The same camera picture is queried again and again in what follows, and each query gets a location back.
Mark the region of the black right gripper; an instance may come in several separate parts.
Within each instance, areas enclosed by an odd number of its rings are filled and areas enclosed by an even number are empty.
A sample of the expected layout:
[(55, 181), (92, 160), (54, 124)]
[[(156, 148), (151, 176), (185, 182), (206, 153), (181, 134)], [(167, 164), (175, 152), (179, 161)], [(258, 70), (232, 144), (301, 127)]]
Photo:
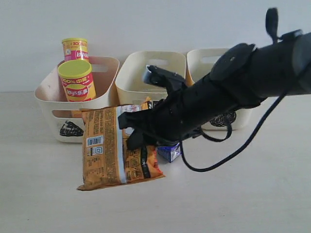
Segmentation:
[(207, 74), (187, 88), (172, 92), (154, 108), (124, 112), (120, 129), (138, 128), (127, 139), (127, 148), (170, 145), (201, 135), (200, 127), (212, 118), (236, 110), (238, 103)]

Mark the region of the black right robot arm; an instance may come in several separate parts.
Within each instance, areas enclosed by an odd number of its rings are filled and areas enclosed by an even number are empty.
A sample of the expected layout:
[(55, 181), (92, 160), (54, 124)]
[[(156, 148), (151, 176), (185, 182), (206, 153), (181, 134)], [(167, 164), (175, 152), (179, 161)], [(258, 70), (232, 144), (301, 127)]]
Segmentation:
[(122, 113), (121, 129), (132, 128), (127, 147), (169, 146), (201, 136), (212, 118), (259, 106), (269, 97), (311, 92), (311, 35), (291, 32), (266, 47), (238, 44), (193, 85), (175, 72), (148, 65), (143, 80), (164, 87), (155, 107)]

